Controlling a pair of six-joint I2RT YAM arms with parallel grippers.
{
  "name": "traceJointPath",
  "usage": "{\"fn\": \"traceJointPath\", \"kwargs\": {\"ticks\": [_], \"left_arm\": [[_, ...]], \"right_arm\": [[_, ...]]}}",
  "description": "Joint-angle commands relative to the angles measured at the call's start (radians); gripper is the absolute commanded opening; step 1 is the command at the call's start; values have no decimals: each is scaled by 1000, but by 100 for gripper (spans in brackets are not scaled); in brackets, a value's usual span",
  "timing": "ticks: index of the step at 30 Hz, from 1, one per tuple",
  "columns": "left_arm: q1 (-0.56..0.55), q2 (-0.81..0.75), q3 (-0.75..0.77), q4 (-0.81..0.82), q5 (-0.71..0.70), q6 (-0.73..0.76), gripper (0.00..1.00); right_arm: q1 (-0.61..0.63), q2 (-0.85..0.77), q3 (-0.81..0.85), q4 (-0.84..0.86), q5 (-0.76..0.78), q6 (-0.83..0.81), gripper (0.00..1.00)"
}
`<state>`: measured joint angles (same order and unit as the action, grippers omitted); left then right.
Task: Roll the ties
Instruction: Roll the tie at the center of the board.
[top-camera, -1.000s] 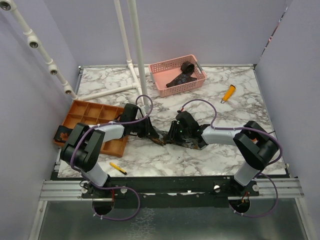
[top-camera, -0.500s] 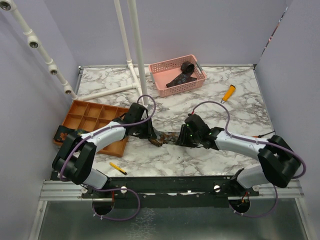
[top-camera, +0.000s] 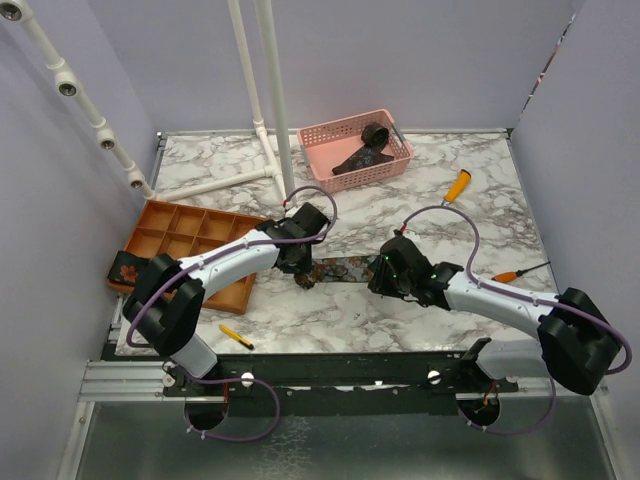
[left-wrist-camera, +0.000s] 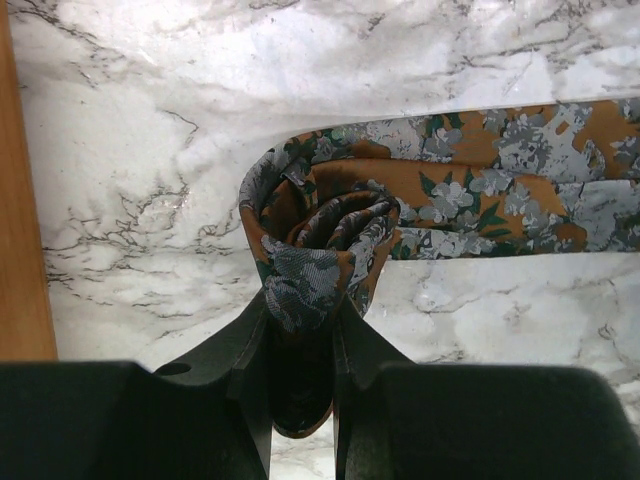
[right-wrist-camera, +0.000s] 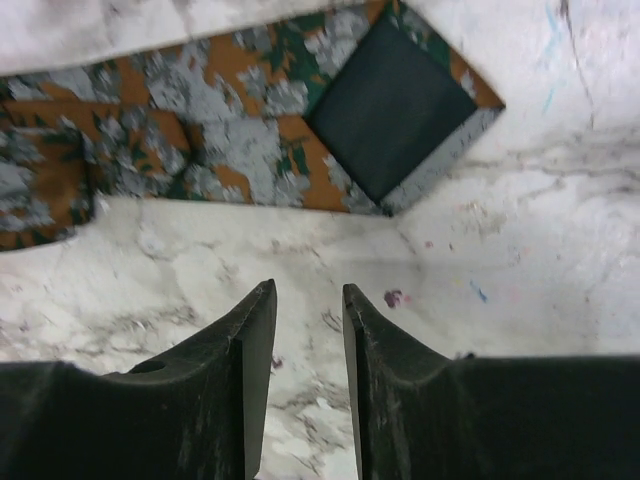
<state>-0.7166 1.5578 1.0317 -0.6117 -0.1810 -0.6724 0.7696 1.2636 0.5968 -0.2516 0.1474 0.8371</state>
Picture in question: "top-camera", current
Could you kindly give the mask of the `brown grey floral tie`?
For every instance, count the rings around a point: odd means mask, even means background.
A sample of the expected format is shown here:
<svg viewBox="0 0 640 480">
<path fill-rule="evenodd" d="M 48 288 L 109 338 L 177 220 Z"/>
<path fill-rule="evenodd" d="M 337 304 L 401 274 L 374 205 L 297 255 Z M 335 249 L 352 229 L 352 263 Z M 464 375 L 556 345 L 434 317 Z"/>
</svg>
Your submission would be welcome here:
<svg viewBox="0 0 640 480">
<path fill-rule="evenodd" d="M 294 281 L 303 289 L 311 289 L 317 283 L 368 283 L 378 263 L 378 255 L 314 259 L 311 270 L 295 274 Z"/>
</svg>

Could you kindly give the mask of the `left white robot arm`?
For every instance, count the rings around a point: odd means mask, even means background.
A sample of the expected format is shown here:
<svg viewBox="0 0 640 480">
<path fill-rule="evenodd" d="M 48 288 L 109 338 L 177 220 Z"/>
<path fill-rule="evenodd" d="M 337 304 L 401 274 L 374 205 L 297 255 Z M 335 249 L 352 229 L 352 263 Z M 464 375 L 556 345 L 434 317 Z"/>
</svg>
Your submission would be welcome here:
<svg viewBox="0 0 640 480">
<path fill-rule="evenodd" d="M 220 385 L 218 357 L 196 333 L 206 300 L 263 270 L 311 269 L 311 247 L 334 221 L 310 203 L 291 217 L 266 220 L 214 250 L 174 259 L 163 253 L 141 271 L 122 315 L 149 348 L 186 371 L 186 382 L 206 395 Z"/>
</svg>

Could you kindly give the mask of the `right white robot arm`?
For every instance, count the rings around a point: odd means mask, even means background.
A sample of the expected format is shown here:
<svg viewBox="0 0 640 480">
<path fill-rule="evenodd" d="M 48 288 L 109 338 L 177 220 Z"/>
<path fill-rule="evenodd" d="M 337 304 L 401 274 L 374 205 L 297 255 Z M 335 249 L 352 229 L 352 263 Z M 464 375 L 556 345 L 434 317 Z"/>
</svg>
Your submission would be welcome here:
<svg viewBox="0 0 640 480">
<path fill-rule="evenodd" d="M 576 289 L 562 295 L 527 291 L 456 264 L 433 264 L 402 235 L 383 244 L 371 268 L 368 288 L 375 294 L 480 315 L 526 334 L 524 340 L 490 340 L 460 365 L 461 383 L 472 391 L 507 377 L 550 377 L 590 395 L 622 347 L 590 298 Z"/>
</svg>

